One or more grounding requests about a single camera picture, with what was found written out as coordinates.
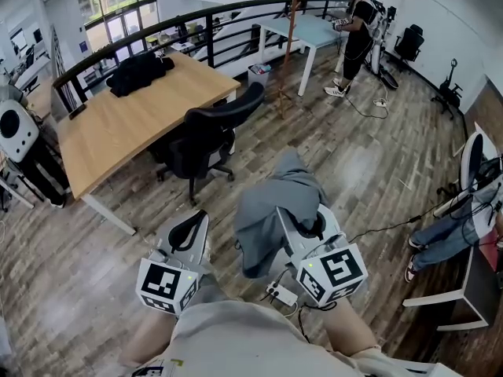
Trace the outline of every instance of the jeans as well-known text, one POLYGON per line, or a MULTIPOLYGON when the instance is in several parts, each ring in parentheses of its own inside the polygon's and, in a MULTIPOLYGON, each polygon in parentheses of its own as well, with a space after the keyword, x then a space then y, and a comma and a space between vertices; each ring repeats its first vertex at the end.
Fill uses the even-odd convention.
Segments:
POLYGON ((413 266, 416 271, 445 261, 479 242, 471 212, 472 200, 469 199, 460 209, 410 237, 413 243, 428 246, 414 257, 413 266))

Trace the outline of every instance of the glass door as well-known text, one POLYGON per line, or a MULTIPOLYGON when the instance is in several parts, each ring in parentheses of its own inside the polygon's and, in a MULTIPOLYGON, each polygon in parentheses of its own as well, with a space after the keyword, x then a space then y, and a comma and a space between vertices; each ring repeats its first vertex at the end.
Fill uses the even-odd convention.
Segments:
MULTIPOLYGON (((118 16, 113 20, 107 21, 107 28, 112 43, 117 42, 126 36, 123 26, 123 16, 118 16)), ((116 51, 116 57, 119 62, 126 60, 130 56, 129 46, 116 51)))
MULTIPOLYGON (((130 11, 129 13, 124 14, 124 28, 128 35, 131 35, 135 32, 140 31, 140 20, 138 19, 138 10, 130 11)), ((139 40, 130 44, 130 53, 132 55, 138 54, 145 50, 145 45, 143 40, 139 40)))

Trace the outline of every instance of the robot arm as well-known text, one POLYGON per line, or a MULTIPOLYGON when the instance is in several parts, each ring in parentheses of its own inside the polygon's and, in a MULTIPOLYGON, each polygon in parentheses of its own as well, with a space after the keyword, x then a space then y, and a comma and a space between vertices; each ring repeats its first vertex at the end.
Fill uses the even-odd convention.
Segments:
MULTIPOLYGON (((286 211, 277 208, 295 269, 296 280, 319 306, 352 295, 368 277, 356 244, 346 235, 327 207, 320 205, 318 219, 306 230, 286 211)), ((136 293, 142 302, 165 313, 180 315, 210 271, 201 265, 209 217, 190 211, 157 233, 157 249, 143 258, 136 293)))

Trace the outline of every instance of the white box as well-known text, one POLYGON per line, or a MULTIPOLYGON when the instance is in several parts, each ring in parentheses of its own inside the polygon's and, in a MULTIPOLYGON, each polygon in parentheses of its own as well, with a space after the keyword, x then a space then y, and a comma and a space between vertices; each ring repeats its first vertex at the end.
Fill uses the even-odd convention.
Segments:
POLYGON ((352 295, 369 277, 356 244, 300 262, 296 280, 319 306, 352 295))
POLYGON ((136 294, 144 305, 180 315, 199 290, 200 274, 142 258, 136 294))

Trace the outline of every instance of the power strip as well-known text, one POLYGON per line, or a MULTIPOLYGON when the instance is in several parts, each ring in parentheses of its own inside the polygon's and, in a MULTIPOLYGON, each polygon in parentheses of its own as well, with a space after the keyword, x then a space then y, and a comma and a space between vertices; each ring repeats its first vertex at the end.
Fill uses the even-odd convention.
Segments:
POLYGON ((374 101, 374 104, 378 107, 378 108, 386 108, 387 107, 387 102, 384 100, 384 99, 379 99, 378 101, 374 101))
POLYGON ((266 292, 287 306, 295 305, 297 303, 297 298, 299 297, 295 293, 290 292, 286 287, 283 287, 276 282, 271 282, 267 286, 266 292))

